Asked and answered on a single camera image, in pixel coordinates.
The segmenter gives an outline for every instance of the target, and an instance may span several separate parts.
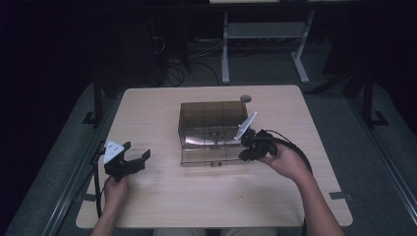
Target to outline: transparent box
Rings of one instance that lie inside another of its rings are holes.
[[[245,163],[238,157],[244,147],[234,137],[247,118],[242,101],[182,103],[178,126],[181,165]]]

